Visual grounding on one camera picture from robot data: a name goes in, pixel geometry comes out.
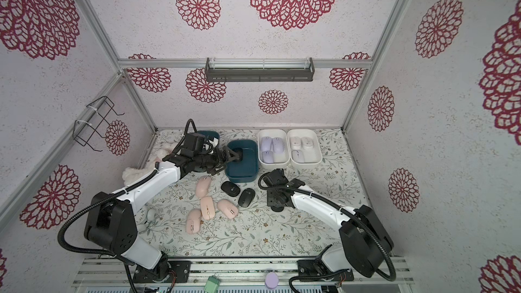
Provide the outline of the black mouse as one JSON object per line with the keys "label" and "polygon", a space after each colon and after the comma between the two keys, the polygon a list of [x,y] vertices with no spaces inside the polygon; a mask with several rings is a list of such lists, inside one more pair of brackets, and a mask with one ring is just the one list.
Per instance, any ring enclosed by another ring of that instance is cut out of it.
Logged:
{"label": "black mouse", "polygon": [[247,208],[251,205],[253,200],[255,199],[256,192],[251,188],[244,189],[238,199],[238,205],[241,208]]}
{"label": "black mouse", "polygon": [[284,207],[283,206],[271,206],[271,210],[273,212],[280,213],[280,212],[284,211]]}
{"label": "black mouse", "polygon": [[223,182],[221,185],[221,190],[232,198],[237,197],[241,192],[241,189],[238,187],[238,185],[232,183],[231,181]]}
{"label": "black mouse", "polygon": [[250,163],[256,157],[256,153],[252,149],[242,149],[241,152],[241,161],[244,163]]}

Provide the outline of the white mouse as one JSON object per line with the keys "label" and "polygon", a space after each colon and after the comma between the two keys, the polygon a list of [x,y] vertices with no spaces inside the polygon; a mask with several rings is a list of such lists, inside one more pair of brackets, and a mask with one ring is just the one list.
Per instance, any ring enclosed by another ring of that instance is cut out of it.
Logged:
{"label": "white mouse", "polygon": [[306,149],[306,150],[311,150],[315,146],[313,138],[308,137],[308,136],[304,136],[301,138],[301,144],[302,144],[302,148]]}
{"label": "white mouse", "polygon": [[292,151],[301,150],[302,148],[302,140],[298,136],[290,137],[290,148]]}
{"label": "white mouse", "polygon": [[304,164],[305,163],[305,155],[302,150],[293,150],[292,151],[292,159],[297,164]]}

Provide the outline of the large purple mouse bottom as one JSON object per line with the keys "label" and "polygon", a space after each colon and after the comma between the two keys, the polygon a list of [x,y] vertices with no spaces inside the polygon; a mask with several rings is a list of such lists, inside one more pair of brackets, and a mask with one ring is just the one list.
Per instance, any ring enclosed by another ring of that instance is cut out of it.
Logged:
{"label": "large purple mouse bottom", "polygon": [[281,137],[273,137],[273,152],[283,154],[285,152],[285,140]]}

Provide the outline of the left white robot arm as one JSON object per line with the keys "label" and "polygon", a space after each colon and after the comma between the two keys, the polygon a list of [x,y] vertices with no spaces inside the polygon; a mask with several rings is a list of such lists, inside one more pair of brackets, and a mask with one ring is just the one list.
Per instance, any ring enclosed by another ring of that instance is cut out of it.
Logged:
{"label": "left white robot arm", "polygon": [[91,204],[99,203],[88,212],[84,237],[104,248],[109,255],[132,262],[144,269],[152,270],[162,263],[163,253],[139,236],[135,216],[138,211],[165,188],[179,182],[191,172],[217,174],[242,155],[225,147],[210,152],[188,152],[187,149],[173,151],[157,162],[147,175],[134,184],[122,189],[117,198],[100,192]]}

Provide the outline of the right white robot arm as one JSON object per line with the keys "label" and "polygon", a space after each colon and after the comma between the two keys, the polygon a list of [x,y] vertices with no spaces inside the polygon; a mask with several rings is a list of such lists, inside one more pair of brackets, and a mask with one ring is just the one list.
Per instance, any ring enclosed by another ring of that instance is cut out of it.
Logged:
{"label": "right white robot arm", "polygon": [[397,279],[390,256],[393,241],[373,209],[366,205],[341,206],[306,186],[286,185],[264,190],[268,194],[268,206],[304,211],[338,231],[340,244],[324,248],[316,258],[315,268],[321,276],[339,276],[351,268],[365,278],[377,274],[389,282]]}

